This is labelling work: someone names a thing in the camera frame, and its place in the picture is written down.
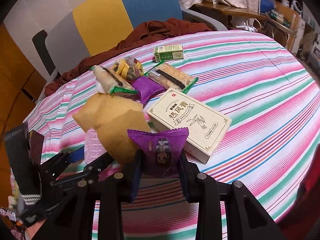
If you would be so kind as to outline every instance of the purple snack package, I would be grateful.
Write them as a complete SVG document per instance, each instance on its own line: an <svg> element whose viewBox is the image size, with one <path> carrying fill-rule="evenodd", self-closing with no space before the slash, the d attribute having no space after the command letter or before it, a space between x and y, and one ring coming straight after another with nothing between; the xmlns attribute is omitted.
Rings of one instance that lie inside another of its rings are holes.
<svg viewBox="0 0 320 240"><path fill-rule="evenodd" d="M133 84L135 90L138 90L138 93L141 97L141 103L144 105L148 99L155 93L165 91L166 89L154 82L148 77L141 76Z"/></svg>
<svg viewBox="0 0 320 240"><path fill-rule="evenodd" d="M128 129L129 138L144 152L142 173L155 178L177 176L177 162L188 135L188 128L158 133Z"/></svg>

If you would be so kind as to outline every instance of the brown blanket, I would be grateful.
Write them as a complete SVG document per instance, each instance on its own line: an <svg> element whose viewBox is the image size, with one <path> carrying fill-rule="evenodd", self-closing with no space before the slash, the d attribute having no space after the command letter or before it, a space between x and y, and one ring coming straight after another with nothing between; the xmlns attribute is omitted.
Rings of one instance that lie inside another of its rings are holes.
<svg viewBox="0 0 320 240"><path fill-rule="evenodd" d="M123 41L120 41L114 48L83 59L74 69L63 73L62 76L55 79L53 83L47 85L44 89L46 96L52 95L59 87L71 81L72 79L87 72L93 65L99 65L108 59L127 52L131 49L139 48L143 45L155 41L165 40L167 38L177 37L185 34L197 32L212 31L204 23L191 23L188 21L170 18L165 22L148 21L138 25L132 33Z"/></svg>

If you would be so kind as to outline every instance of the red cloth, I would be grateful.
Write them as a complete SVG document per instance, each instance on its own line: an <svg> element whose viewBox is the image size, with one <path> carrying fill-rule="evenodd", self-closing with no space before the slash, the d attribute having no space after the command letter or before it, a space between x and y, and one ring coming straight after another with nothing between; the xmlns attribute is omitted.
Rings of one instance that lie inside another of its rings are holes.
<svg viewBox="0 0 320 240"><path fill-rule="evenodd" d="M125 40L120 41L114 48L93 57L87 57L74 69L63 73L62 76L55 79L53 83L45 87L44 94L46 96L52 95L59 87L87 72L93 65L99 65L108 59L131 49L139 48L143 45L165 40L167 38L206 31L212 31L212 29L204 23L191 23L174 18L170 18L165 22L144 22L138 25Z"/></svg>
<svg viewBox="0 0 320 240"><path fill-rule="evenodd" d="M320 216L320 147L300 184L294 206L278 223L288 240L302 240Z"/></svg>

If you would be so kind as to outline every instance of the pink and green striped blanket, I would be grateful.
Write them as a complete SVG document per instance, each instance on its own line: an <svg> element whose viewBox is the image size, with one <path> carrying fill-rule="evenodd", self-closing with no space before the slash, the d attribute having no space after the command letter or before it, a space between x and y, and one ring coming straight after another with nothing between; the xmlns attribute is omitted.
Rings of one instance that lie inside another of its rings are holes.
<svg viewBox="0 0 320 240"><path fill-rule="evenodd" d="M320 142L320 93L302 65L267 36L245 31L205 32L159 41L106 61L132 55L147 71L155 46L182 44L184 59L169 62L199 77L188 95L233 119L224 140L206 165L189 156L218 181L242 181L274 220L293 205L299 183ZM91 71L62 86L29 114L29 129L44 134L42 161L60 150L84 144L85 133L72 118L96 93ZM158 97L145 106L150 108ZM81 171L84 161L67 174ZM110 174L119 169L114 163ZM188 204L176 179L142 180L135 203L123 204L126 239L194 239L197 204ZM93 238L97 238L99 203ZM223 237L227 237L221 204Z"/></svg>

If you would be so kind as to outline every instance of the clear plastic bag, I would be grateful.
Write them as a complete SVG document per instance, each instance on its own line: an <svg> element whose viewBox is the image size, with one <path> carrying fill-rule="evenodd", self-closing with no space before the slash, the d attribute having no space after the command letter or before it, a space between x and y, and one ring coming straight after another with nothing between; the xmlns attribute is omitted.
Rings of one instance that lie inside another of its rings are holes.
<svg viewBox="0 0 320 240"><path fill-rule="evenodd" d="M111 68L128 82L134 82L143 76L142 64L132 56L116 60Z"/></svg>
<svg viewBox="0 0 320 240"><path fill-rule="evenodd" d="M95 65L91 68L97 81L101 84L106 94L115 92L122 92L128 94L135 94L137 91L126 80L120 77L116 72L111 69L103 68Z"/></svg>

